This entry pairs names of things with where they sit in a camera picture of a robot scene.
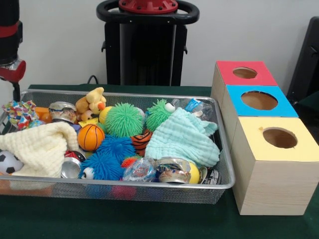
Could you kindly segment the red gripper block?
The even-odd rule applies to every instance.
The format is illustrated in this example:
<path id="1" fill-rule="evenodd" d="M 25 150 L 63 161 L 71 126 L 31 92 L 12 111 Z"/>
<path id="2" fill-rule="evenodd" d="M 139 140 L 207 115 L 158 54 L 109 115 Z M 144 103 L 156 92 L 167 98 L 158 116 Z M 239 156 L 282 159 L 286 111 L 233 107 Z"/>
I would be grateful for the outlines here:
<path id="1" fill-rule="evenodd" d="M 20 102 L 20 85 L 19 81 L 24 77 L 26 71 L 26 62 L 17 59 L 11 64 L 0 67 L 0 78 L 9 81 L 13 85 L 13 100 Z"/>

